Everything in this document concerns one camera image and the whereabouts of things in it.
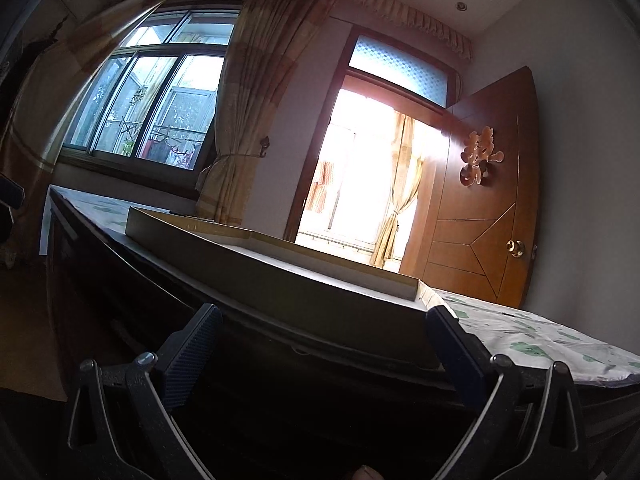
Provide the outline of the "green cloud pattern tablecloth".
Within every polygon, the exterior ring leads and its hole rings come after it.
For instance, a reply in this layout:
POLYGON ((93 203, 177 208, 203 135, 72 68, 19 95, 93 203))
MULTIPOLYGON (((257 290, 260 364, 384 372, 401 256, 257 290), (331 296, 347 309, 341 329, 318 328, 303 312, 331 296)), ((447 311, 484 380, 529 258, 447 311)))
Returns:
MULTIPOLYGON (((49 196, 67 200, 73 210, 79 212, 81 218, 88 220, 93 229, 105 235, 109 242, 127 255, 158 266, 209 297, 222 302, 232 302, 254 315, 269 318, 195 281, 154 257, 127 236, 126 223, 130 208, 151 209, 169 214, 167 210, 58 185, 50 186, 49 196)), ((574 381, 579 385, 617 388, 638 384, 639 358, 633 353, 530 312, 499 306, 446 290, 434 291, 442 297, 440 306, 447 307, 459 320, 462 328, 467 333, 477 336, 492 354, 505 354, 515 364, 541 370, 554 361, 562 361, 568 365, 574 381)))

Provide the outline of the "brass door knob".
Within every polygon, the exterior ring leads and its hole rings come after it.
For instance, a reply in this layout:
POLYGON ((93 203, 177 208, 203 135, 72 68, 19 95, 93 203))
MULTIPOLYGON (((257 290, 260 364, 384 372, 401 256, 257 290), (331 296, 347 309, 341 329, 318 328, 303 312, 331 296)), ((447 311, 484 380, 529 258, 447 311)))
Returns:
POLYGON ((508 240, 506 251, 512 258, 519 259, 525 255, 525 245, 521 240, 508 240))

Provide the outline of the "shallow cardboard box tray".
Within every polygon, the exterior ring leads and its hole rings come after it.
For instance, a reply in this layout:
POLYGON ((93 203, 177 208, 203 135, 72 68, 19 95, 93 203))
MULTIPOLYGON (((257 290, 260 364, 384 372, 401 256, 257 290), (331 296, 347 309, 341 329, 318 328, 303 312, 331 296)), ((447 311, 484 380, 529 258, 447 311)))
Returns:
POLYGON ((195 281, 284 325, 372 356, 437 365, 425 317, 442 297, 417 278, 151 209, 130 208, 126 234, 195 281))

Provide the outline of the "brown wooden door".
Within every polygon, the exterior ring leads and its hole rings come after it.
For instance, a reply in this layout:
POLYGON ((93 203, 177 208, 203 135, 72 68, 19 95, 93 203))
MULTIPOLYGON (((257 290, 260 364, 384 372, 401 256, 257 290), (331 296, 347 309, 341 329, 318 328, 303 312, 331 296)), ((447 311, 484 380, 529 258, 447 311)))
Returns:
POLYGON ((521 307, 532 272, 539 204, 539 114, 533 73, 523 66, 451 105, 423 169, 401 273, 433 288, 521 307), (461 152, 472 131, 495 130, 501 164, 463 186, 461 152), (508 240, 521 240, 514 259, 508 240))

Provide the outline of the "golden double happiness ornament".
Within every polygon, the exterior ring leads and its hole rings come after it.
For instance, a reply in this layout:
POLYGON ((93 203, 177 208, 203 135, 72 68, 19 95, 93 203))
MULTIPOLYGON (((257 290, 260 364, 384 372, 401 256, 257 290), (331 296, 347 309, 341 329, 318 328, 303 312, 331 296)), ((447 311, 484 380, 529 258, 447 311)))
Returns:
POLYGON ((495 150, 494 133, 493 128, 485 126, 480 131, 472 131, 465 140, 460 154, 464 165, 459 174, 463 186, 481 185, 489 165, 504 161, 503 151, 495 150))

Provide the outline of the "large framed window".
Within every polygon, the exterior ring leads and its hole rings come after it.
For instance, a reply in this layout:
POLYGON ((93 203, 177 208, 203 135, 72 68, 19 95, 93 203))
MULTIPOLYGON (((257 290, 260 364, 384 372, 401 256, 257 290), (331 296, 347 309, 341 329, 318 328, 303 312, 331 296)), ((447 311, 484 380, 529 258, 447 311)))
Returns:
POLYGON ((239 10, 155 12, 130 32, 81 96, 63 152, 180 185, 213 146, 224 56, 239 10))

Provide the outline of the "balcony yellow curtain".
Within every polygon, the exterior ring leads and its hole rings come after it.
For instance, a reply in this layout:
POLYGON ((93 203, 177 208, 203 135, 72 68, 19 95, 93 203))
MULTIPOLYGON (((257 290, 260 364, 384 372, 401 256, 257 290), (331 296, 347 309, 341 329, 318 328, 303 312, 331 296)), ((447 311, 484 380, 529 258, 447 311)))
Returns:
POLYGON ((418 158, 413 174, 410 174, 414 138, 414 119, 408 115, 396 114, 396 128, 393 140, 392 168, 393 183, 390 188, 390 206, 385 220, 378 231, 378 237, 370 258, 370 265, 382 269, 387 260, 393 258, 399 215, 418 196, 424 160, 418 158))

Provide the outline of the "beige striped curtain left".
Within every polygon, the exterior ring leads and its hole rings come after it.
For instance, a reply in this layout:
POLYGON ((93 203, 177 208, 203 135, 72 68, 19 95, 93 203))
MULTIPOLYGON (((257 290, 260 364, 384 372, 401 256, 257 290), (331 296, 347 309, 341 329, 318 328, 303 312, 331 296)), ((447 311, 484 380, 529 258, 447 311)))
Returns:
POLYGON ((47 189, 81 92, 122 40, 166 1, 122 0, 44 50, 29 70, 1 143, 1 172, 25 191, 11 234, 1 243, 3 264, 38 252, 47 189))

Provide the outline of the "beige striped curtain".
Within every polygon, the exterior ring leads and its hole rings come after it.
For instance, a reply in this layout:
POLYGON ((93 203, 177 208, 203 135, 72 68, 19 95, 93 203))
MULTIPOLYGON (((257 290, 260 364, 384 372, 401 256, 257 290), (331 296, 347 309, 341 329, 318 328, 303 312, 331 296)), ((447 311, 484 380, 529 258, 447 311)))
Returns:
POLYGON ((81 92, 122 40, 166 1, 122 0, 44 50, 29 70, 1 143, 1 172, 25 191, 11 234, 1 243, 3 264, 38 252, 47 189, 81 92))
POLYGON ((196 214, 242 223, 260 142, 270 133, 297 62, 336 0, 246 0, 228 45, 215 112, 217 156, 208 168, 196 214))

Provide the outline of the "beige striped curtain right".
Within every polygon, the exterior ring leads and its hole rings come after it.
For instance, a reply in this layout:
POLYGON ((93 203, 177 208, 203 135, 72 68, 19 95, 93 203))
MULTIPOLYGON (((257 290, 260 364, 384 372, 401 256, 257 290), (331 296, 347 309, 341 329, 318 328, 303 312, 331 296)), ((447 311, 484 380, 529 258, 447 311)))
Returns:
POLYGON ((196 214, 242 223, 260 142, 270 133, 297 62, 336 0, 246 0, 228 45, 215 112, 217 156, 208 168, 196 214))

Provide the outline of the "curtain tieback wall hook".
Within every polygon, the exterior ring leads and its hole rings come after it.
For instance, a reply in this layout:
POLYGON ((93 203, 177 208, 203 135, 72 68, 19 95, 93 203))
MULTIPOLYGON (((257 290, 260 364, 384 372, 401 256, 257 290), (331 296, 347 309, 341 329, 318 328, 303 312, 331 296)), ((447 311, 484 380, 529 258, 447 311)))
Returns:
POLYGON ((259 157, 264 158, 267 155, 268 148, 270 148, 270 139, 269 136, 264 136, 259 140, 259 157))

